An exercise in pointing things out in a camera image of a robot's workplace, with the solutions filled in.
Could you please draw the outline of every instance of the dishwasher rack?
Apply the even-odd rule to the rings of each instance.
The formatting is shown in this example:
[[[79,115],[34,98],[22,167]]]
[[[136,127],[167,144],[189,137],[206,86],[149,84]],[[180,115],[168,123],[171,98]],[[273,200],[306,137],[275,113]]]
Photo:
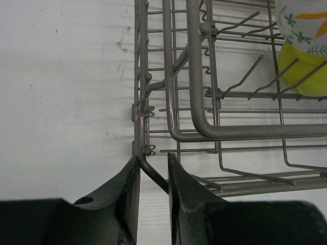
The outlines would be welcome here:
[[[162,1],[162,11],[149,11],[151,1],[135,0],[135,64],[134,64],[134,104],[132,105],[132,121],[134,122],[134,142],[133,151],[137,154],[143,171],[155,181],[165,192],[168,193],[167,181],[150,165],[147,157],[154,155],[155,146],[150,144],[151,134],[169,133],[177,141],[177,149],[161,150],[162,153],[175,152],[180,160],[181,153],[184,152],[207,152],[218,154],[219,166],[223,172],[235,174],[230,177],[201,178],[193,176],[197,181],[204,184],[206,188],[220,197],[231,197],[236,195],[259,194],[280,191],[305,190],[327,188],[327,167],[300,165],[290,163],[288,160],[289,148],[323,148],[327,145],[289,145],[287,138],[322,137],[327,136],[327,124],[284,124],[285,113],[327,113],[324,110],[283,110],[284,100],[316,100],[317,103],[327,100],[325,97],[306,97],[299,94],[287,93],[304,83],[312,74],[327,65],[323,62],[310,74],[299,81],[295,86],[281,89],[279,79],[299,60],[295,59],[289,66],[278,74],[276,46],[282,46],[284,39],[278,32],[276,23],[273,21],[272,12],[274,10],[273,1],[251,2],[250,0],[214,0],[224,2],[231,6],[251,6],[254,13],[240,22],[230,22],[214,20],[213,0],[185,0],[186,9],[175,9],[175,0]],[[269,24],[267,26],[249,24],[249,20],[260,15],[260,10],[268,11]],[[186,13],[187,28],[176,28],[176,14]],[[161,15],[163,21],[162,30],[148,30],[148,16]],[[223,24],[226,27],[217,29],[216,24]],[[248,32],[232,31],[238,27],[252,28]],[[269,30],[269,35],[262,34]],[[187,32],[188,43],[184,47],[176,45],[176,33]],[[163,47],[148,48],[149,34],[162,33]],[[250,70],[243,79],[225,91],[218,86],[217,64],[216,64],[216,41],[243,42],[263,44],[271,47],[275,78],[251,92],[235,92],[233,89],[242,86],[246,79],[255,70],[264,58],[259,55]],[[209,66],[202,65],[203,55],[209,57]],[[163,52],[164,67],[149,68],[149,53]],[[189,86],[178,85],[178,73],[189,70]],[[161,82],[151,82],[152,71],[164,71],[165,79]],[[203,74],[211,78],[211,86],[203,85]],[[263,92],[264,89],[275,86],[276,92]],[[154,116],[154,107],[150,106],[149,98],[151,93],[164,90],[166,93],[166,108],[159,111],[167,112],[167,130],[150,130],[149,118]],[[181,90],[189,90],[190,107],[179,107],[178,93]],[[204,106],[204,98],[212,101],[211,107]],[[278,113],[279,125],[253,125],[253,126],[221,126],[220,115],[224,112],[230,113],[251,113],[246,110],[228,111],[221,108],[221,101],[225,98],[247,98],[248,100],[267,99],[277,100],[278,110],[257,110],[256,113]],[[191,111],[192,122],[195,129],[180,129],[179,112]],[[205,111],[213,115],[213,125],[205,116]],[[251,140],[251,139],[281,139],[282,146],[258,146],[223,149],[222,141],[230,140]],[[205,149],[181,149],[183,142],[213,142],[213,148]],[[289,171],[274,174],[255,174],[237,169],[225,168],[223,165],[223,151],[248,151],[267,150],[281,148],[283,150],[285,164],[292,168],[308,169],[302,171]]]

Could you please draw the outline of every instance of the black plastic part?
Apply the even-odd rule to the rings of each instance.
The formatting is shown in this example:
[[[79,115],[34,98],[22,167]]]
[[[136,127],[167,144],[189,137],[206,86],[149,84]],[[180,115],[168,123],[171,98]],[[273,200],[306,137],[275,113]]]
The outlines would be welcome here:
[[[327,244],[327,225],[306,202],[229,203],[168,154],[172,244]]]
[[[0,244],[136,244],[139,162],[73,205],[62,199],[0,202]]]

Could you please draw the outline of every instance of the rack tine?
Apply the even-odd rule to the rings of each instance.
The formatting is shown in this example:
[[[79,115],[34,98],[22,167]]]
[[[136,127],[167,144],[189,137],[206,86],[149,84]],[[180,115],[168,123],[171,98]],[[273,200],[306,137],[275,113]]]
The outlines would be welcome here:
[[[220,33],[222,33],[222,32],[224,32],[224,31],[235,29],[235,28],[239,27],[240,25],[244,24],[245,22],[253,19],[256,16],[258,16],[259,14],[260,14],[260,11],[256,11],[254,14],[251,14],[249,17],[245,18],[244,20],[242,20],[241,22],[237,23],[236,25],[231,26],[231,27],[225,27],[225,28],[221,29],[220,31],[218,31],[217,35],[220,34]]]
[[[281,33],[276,33],[274,35],[271,35],[269,37],[266,37],[265,39],[268,40],[268,39],[275,38],[275,37],[278,37],[278,36],[281,36]]]
[[[256,68],[256,66],[260,63],[260,61],[264,58],[264,55],[260,55],[259,58],[255,61],[255,63],[253,64],[253,66],[250,68],[250,70],[245,74],[245,76],[243,77],[243,79],[238,83],[235,84],[233,86],[230,86],[226,92],[223,94],[223,99],[226,97],[226,95],[234,88],[237,88],[239,86],[241,86],[245,80],[249,77],[249,75],[253,72],[253,70]]]
[[[250,32],[248,32],[248,33],[245,33],[245,34],[242,35],[242,37],[246,37],[246,36],[248,36],[249,34],[253,34],[253,33],[257,33],[257,32],[263,32],[263,31],[265,31],[265,30],[268,30],[270,27],[274,27],[274,26],[276,26],[276,25],[277,25],[277,23],[275,22],[275,23],[273,23],[273,24],[270,24],[270,25],[268,25],[268,26],[266,26],[266,27],[263,27],[263,28],[260,28],[260,29],[258,29],[258,30],[253,30],[253,31],[250,31]]]
[[[254,173],[248,173],[248,172],[238,171],[235,169],[224,168],[224,167],[222,167],[221,170],[224,172],[237,174],[237,175],[241,175],[241,176],[253,177],[256,179],[260,179],[260,180],[268,180],[268,181],[272,181],[274,183],[289,184],[291,186],[296,185],[296,182],[294,180],[288,180],[288,179],[283,179],[283,178],[279,178],[279,177],[271,177],[268,175],[258,175],[258,174],[254,174]]]
[[[213,182],[211,180],[207,180],[207,179],[204,179],[204,178],[201,178],[199,176],[196,176],[196,175],[191,175],[194,179],[196,179],[197,181],[203,183],[203,184],[207,184],[213,188],[217,188],[218,190],[223,190],[223,186],[216,183],[216,182]]]
[[[319,71],[320,69],[322,69],[325,65],[327,65],[327,60],[322,62],[317,68],[315,68],[312,72],[310,72],[308,75],[306,75],[301,81],[299,81],[297,84],[295,84],[292,87],[286,88],[283,91],[281,91],[280,93],[277,94],[277,96],[275,96],[272,100],[274,101],[275,99],[279,99],[281,97],[281,95],[283,93],[285,93],[286,91],[289,91],[291,89],[297,88],[298,86],[300,86],[302,83],[304,83],[307,79],[309,79],[314,73],[316,73],[317,71]]]
[[[204,22],[200,24],[199,31],[200,31],[201,42],[203,42],[211,32],[211,27],[207,22]],[[171,67],[172,72],[174,73],[173,77],[177,76],[177,74],[183,69],[183,67],[188,62],[188,60],[189,60],[189,45],[187,44],[183,48],[183,51],[180,53],[178,58],[176,59],[175,63]],[[148,86],[145,89],[146,96],[149,96],[151,91],[153,90],[164,88],[165,84],[166,84],[165,79],[162,82],[148,84]]]
[[[298,58],[296,58],[291,64],[289,64],[289,66],[287,66],[277,77],[275,77],[270,83],[268,83],[265,86],[262,86],[260,88],[258,88],[253,94],[251,94],[247,99],[250,100],[253,98],[253,96],[255,96],[259,91],[269,88],[271,85],[273,85],[276,81],[278,81],[290,68],[293,67],[293,65],[295,65],[297,62],[299,61]]]

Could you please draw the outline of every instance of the wire rack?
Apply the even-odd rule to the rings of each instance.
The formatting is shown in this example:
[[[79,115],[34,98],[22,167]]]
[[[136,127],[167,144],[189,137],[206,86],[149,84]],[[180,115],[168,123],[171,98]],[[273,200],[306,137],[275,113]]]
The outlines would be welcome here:
[[[247,8],[253,13],[248,17],[233,16],[232,20],[221,18],[223,10],[219,11],[217,6],[213,7],[213,2],[219,7],[223,4],[230,9],[242,11]],[[133,152],[138,155],[141,167],[144,172],[155,181],[165,192],[168,192],[166,180],[151,166],[148,157],[156,155],[156,145],[151,144],[151,138],[158,134],[171,136],[176,141],[175,149],[161,149],[161,153],[177,153],[181,161],[181,153],[204,152],[218,155],[219,167],[223,172],[228,173],[227,177],[202,178],[193,176],[196,180],[206,186],[209,190],[221,197],[231,197],[236,195],[259,194],[280,191],[318,189],[327,187],[327,167],[315,166],[314,162],[306,164],[296,164],[289,162],[288,151],[292,149],[323,149],[327,145],[301,144],[304,138],[323,137],[327,135],[327,124],[285,124],[286,114],[306,114],[322,115],[327,114],[321,106],[327,100],[326,97],[306,97],[295,94],[291,90],[298,87],[312,76],[315,72],[324,67],[327,62],[322,63],[295,86],[283,88],[279,79],[292,68],[299,60],[295,59],[289,66],[278,73],[277,52],[284,39],[278,32],[276,22],[274,22],[274,2],[254,1],[254,0],[185,0],[185,9],[177,9],[175,0],[162,1],[162,9],[149,11],[151,1],[135,0],[135,83],[134,83],[134,104],[132,105],[132,121],[135,126],[135,139],[133,142]],[[213,13],[218,9],[220,15]],[[185,17],[186,28],[178,28],[180,22],[179,15]],[[154,16],[162,21],[162,29],[150,29],[148,25],[149,16]],[[161,46],[149,47],[152,35],[160,35],[163,40]],[[178,35],[185,40],[184,45],[177,45]],[[269,50],[271,63],[266,67],[267,73],[272,75],[269,81],[261,81],[258,84],[247,86],[246,91],[240,91],[247,79],[255,75],[261,61],[266,55],[258,55],[254,61],[248,61],[249,68],[244,72],[240,82],[230,83],[223,88],[219,86],[220,73],[217,71],[217,58],[220,50],[217,43],[242,43],[248,47],[266,46]],[[163,67],[149,67],[150,54],[163,56]],[[180,82],[183,70],[188,71],[185,86]],[[167,127],[165,129],[153,130],[150,125],[155,119],[154,106],[150,105],[154,94],[162,91],[162,99],[166,104],[159,108],[158,112],[166,112]],[[188,106],[180,99],[180,94],[186,92],[189,95]],[[235,109],[224,107],[224,101],[229,100],[233,105],[233,100],[242,100],[243,103],[275,103],[275,109]],[[285,101],[298,103],[298,109],[284,109]],[[312,107],[304,108],[303,102],[308,102]],[[181,125],[181,114],[191,113],[190,123],[185,127]],[[266,125],[224,125],[222,124],[222,114],[229,113],[242,117],[248,114],[278,115],[279,124]],[[287,144],[287,139],[301,138],[295,141],[296,144]],[[222,142],[240,140],[276,140],[281,141],[281,145],[265,146],[240,146],[223,147]],[[205,147],[182,148],[184,143],[196,143]],[[281,150],[283,159],[288,171],[282,173],[256,174],[249,171],[240,171],[237,168],[226,168],[223,165],[224,152],[245,152],[245,151],[267,151]]]

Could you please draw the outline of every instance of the green leaf pattern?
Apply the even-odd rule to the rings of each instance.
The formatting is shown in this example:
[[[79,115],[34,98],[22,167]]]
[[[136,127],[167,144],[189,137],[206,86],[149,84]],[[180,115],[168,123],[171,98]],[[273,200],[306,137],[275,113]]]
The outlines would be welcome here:
[[[297,36],[297,41],[298,41],[299,43],[302,43],[302,41],[304,41],[304,42],[306,42],[306,43],[308,43],[308,44],[311,44],[310,41],[312,41],[312,38],[310,38],[310,37],[304,37],[302,32],[296,33],[296,32],[293,32],[293,31],[292,31],[292,33],[293,33],[295,36]]]
[[[327,56],[327,45],[324,46],[312,46],[307,51],[311,55]]]
[[[282,13],[284,12],[284,10],[287,8],[287,5],[278,13],[278,16],[277,16],[277,22],[282,26],[282,22],[281,22],[281,19],[282,19]],[[296,21],[294,20],[294,15],[293,14],[290,14],[290,15],[284,15],[284,18],[287,20],[287,24],[290,25],[291,27],[294,27],[297,23]],[[311,44],[310,41],[312,41],[313,39],[311,37],[306,37],[303,35],[303,32],[294,32],[294,31],[291,31],[292,34],[296,37],[296,40],[299,42],[299,43],[302,43],[302,42],[306,42],[307,44]],[[288,42],[290,43],[291,45],[293,45],[293,42],[294,42],[294,36],[292,34],[283,34],[283,38]],[[327,45],[324,45],[324,46],[312,46],[308,49],[307,51],[308,54],[311,54],[311,55],[319,55],[319,56],[327,56]]]

